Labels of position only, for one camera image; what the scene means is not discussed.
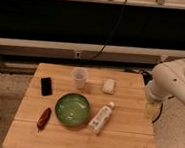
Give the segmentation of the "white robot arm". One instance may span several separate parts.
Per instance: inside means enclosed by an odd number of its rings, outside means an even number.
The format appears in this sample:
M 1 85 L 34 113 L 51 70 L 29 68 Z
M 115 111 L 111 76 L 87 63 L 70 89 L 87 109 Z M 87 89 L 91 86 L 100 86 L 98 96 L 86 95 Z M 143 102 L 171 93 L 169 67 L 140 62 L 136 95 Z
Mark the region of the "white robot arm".
M 185 105 L 185 59 L 157 64 L 152 70 L 152 80 L 145 86 L 147 97 L 144 115 L 152 119 L 168 96 L 174 96 Z

